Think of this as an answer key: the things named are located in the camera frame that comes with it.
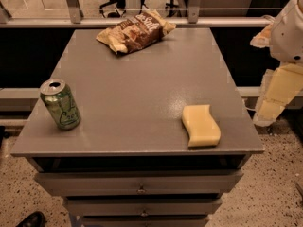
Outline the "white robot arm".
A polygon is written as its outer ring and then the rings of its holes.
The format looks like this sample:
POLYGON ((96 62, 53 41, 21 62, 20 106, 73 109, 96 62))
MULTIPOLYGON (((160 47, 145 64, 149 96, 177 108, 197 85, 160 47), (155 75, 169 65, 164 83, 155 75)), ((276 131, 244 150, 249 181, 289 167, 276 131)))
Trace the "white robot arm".
POLYGON ((290 0, 250 44, 268 47, 271 57, 280 62, 262 78, 253 117, 255 125, 268 127, 303 90, 303 0, 290 0))

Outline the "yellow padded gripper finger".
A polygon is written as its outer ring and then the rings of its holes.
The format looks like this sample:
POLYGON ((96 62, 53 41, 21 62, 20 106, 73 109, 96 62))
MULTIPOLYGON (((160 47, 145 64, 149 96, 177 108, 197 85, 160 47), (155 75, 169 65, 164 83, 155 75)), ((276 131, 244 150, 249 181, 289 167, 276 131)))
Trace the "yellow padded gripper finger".
POLYGON ((271 38, 271 30, 273 25, 270 24, 266 26, 260 33, 252 38, 250 44, 253 47, 257 48, 265 48, 269 46, 270 38, 271 38))
POLYGON ((260 127, 268 127, 303 90, 303 64, 282 63, 275 71, 267 70, 260 90, 253 123, 260 127))

